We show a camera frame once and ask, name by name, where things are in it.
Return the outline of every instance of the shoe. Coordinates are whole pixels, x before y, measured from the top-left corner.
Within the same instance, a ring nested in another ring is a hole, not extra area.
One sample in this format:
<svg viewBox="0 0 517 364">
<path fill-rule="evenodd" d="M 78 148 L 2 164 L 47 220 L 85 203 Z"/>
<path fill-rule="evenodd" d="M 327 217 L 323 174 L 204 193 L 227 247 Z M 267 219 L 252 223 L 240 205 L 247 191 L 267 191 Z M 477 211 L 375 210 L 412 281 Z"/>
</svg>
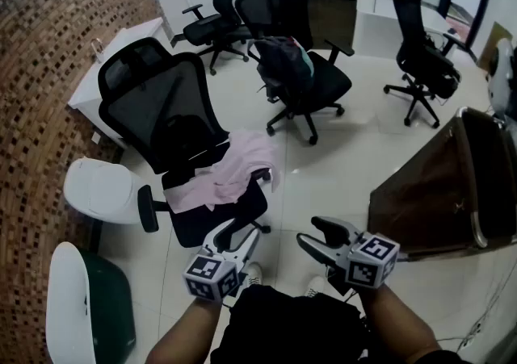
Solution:
<svg viewBox="0 0 517 364">
<path fill-rule="evenodd" d="M 250 263 L 246 273 L 246 288 L 252 285 L 262 285 L 262 268 L 257 262 Z"/>
<path fill-rule="evenodd" d="M 307 286 L 307 290 L 305 291 L 304 296 L 309 298 L 314 298 L 318 292 L 323 292 L 325 288 L 325 279 L 321 276 L 315 276 L 309 282 Z"/>
</svg>

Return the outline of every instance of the white floor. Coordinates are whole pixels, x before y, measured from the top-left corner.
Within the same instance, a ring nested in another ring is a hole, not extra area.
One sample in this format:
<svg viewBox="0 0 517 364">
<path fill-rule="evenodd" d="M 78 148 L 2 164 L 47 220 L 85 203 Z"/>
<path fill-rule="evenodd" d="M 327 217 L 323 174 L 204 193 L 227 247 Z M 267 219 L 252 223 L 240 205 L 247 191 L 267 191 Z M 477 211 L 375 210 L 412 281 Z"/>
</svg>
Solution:
<svg viewBox="0 0 517 364">
<path fill-rule="evenodd" d="M 432 105 L 445 124 L 461 106 L 486 111 L 489 103 L 483 72 L 465 53 L 453 60 L 463 75 L 459 90 L 444 105 Z M 409 100 L 384 94 L 385 84 L 401 85 L 402 72 L 394 61 L 340 55 L 336 63 L 353 86 L 342 99 L 346 113 L 336 118 L 332 111 L 314 116 L 319 142 L 308 146 L 305 121 L 295 119 L 287 128 L 279 125 L 272 138 L 281 154 L 283 171 L 279 189 L 272 194 L 264 185 L 268 211 L 261 219 L 273 231 L 263 236 L 254 258 L 264 269 L 266 284 L 290 295 L 301 295 L 318 265 L 296 243 L 296 233 L 320 233 L 312 227 L 313 215 L 337 216 L 359 228 L 366 227 L 368 196 L 394 170 L 419 150 L 436 130 L 425 109 L 417 107 L 411 128 L 403 124 Z M 253 61 L 244 63 L 223 55 L 216 64 L 217 75 L 207 76 L 210 98 L 221 126 L 226 130 L 249 128 L 265 131 L 266 122 L 281 108 L 271 105 Z M 162 196 L 160 178 L 133 149 L 122 164 L 140 174 Z M 143 363 L 159 337 L 176 322 L 192 301 L 181 273 L 196 249 L 179 246 L 170 218 L 163 214 L 160 230 L 146 234 L 141 225 L 105 225 L 100 254 L 120 266 L 128 276 L 137 326 L 137 348 L 130 362 Z M 491 295 L 506 279 L 517 259 L 517 248 L 477 257 L 446 261 L 398 264 L 389 285 L 435 331 L 444 348 L 456 350 L 460 338 L 485 311 Z M 338 296 L 327 287 L 326 293 Z M 490 349 L 514 327 L 517 320 L 515 295 L 517 273 L 512 275 L 485 327 L 461 356 L 483 362 Z M 359 305 L 357 297 L 352 299 Z M 220 342 L 229 312 L 224 309 L 213 347 Z"/>
</svg>

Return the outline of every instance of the office chair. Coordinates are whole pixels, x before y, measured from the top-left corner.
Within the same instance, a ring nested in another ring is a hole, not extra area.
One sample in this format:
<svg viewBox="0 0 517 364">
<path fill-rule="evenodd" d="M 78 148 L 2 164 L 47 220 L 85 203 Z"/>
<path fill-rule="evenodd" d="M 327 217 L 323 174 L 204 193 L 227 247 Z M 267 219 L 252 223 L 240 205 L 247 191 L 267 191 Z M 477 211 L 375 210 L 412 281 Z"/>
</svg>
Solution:
<svg viewBox="0 0 517 364">
<path fill-rule="evenodd" d="M 307 0 L 237 0 L 235 6 L 255 39 L 264 36 L 292 36 L 305 50 L 309 51 L 313 47 Z M 352 56 L 354 50 L 345 44 L 331 43 L 328 40 L 326 42 L 332 47 L 329 60 L 315 52 L 309 52 L 309 57 L 314 64 L 312 89 L 302 92 L 300 88 L 292 86 L 288 78 L 275 76 L 283 86 L 277 90 L 274 98 L 270 97 L 268 100 L 275 103 L 280 99 L 285 109 L 267 123 L 267 133 L 270 136 L 275 134 L 273 124 L 279 120 L 284 117 L 292 119 L 294 115 L 303 115 L 312 133 L 309 143 L 316 144 L 317 132 L 311 113 L 324 107 L 335 107 L 338 116 L 345 112 L 341 104 L 336 101 L 351 88 L 352 83 L 340 69 L 334 66 L 334 62 L 339 52 Z M 265 58 L 256 60 L 267 65 Z"/>
<path fill-rule="evenodd" d="M 421 1 L 393 0 L 404 39 L 397 54 L 397 63 L 405 72 L 402 79 L 409 85 L 407 87 L 386 85 L 384 91 L 387 94 L 390 90 L 394 90 L 413 97 L 413 102 L 404 118 L 406 126 L 411 125 L 411 113 L 416 103 L 420 102 L 435 118 L 432 127 L 437 128 L 439 126 L 438 116 L 427 102 L 426 97 L 433 100 L 436 96 L 450 98 L 454 94 L 461 82 L 461 75 L 445 55 L 454 44 L 464 50 L 466 47 L 449 34 L 443 34 L 443 37 L 448 39 L 448 43 L 442 52 L 435 47 L 433 40 L 423 27 Z"/>
<path fill-rule="evenodd" d="M 195 169 L 218 162 L 229 147 L 228 132 L 217 122 L 208 96 L 203 62 L 193 52 L 171 56 L 154 38 L 138 40 L 107 60 L 99 71 L 101 119 L 132 144 L 162 176 L 163 189 L 179 186 Z M 146 232 L 158 230 L 157 211 L 168 211 L 181 246 L 203 244 L 211 230 L 235 218 L 229 232 L 253 224 L 267 210 L 257 179 L 269 178 L 266 170 L 254 174 L 236 203 L 205 206 L 175 214 L 166 202 L 153 200 L 150 186 L 138 191 L 138 210 Z M 222 244 L 229 248 L 229 240 Z"/>
<path fill-rule="evenodd" d="M 232 52 L 242 56 L 246 62 L 249 57 L 232 47 L 231 44 L 241 41 L 243 44 L 251 38 L 248 29 L 241 25 L 241 19 L 233 8 L 233 0 L 213 0 L 213 6 L 219 14 L 210 15 L 204 18 L 200 13 L 203 4 L 191 6 L 183 11 L 183 14 L 193 11 L 198 20 L 195 23 L 187 25 L 183 29 L 185 38 L 194 45 L 211 44 L 212 47 L 207 48 L 199 53 L 200 56 L 213 52 L 210 61 L 210 74 L 215 76 L 216 70 L 213 68 L 220 52 Z"/>
</svg>

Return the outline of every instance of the human arm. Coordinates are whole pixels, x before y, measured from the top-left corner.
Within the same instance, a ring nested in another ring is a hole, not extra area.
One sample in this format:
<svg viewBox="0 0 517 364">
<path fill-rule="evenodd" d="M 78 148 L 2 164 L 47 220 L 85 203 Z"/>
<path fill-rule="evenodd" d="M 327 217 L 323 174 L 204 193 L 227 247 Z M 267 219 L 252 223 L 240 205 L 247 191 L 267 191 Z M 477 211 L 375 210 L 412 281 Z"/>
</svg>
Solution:
<svg viewBox="0 0 517 364">
<path fill-rule="evenodd" d="M 386 285 L 359 291 L 366 317 L 385 346 L 407 364 L 440 350 L 431 327 Z"/>
<path fill-rule="evenodd" d="M 210 352 L 221 305 L 196 298 L 153 347 L 145 364 L 199 364 Z"/>
</svg>

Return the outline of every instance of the desk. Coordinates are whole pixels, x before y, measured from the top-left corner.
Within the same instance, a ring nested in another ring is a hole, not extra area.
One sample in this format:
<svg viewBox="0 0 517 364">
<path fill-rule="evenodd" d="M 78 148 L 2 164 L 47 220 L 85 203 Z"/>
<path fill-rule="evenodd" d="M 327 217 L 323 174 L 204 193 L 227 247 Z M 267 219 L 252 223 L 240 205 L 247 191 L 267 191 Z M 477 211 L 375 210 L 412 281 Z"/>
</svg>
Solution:
<svg viewBox="0 0 517 364">
<path fill-rule="evenodd" d="M 352 46 L 357 0 L 309 0 L 309 25 L 314 48 L 327 48 L 325 39 Z"/>
<path fill-rule="evenodd" d="M 444 17 L 426 6 L 422 6 L 422 21 L 424 28 L 439 48 L 444 38 L 436 33 L 444 34 L 451 27 Z M 361 56 L 395 59 L 402 40 L 393 0 L 357 0 L 352 46 L 355 53 Z M 455 46 L 447 57 L 453 54 L 454 49 Z"/>
</svg>

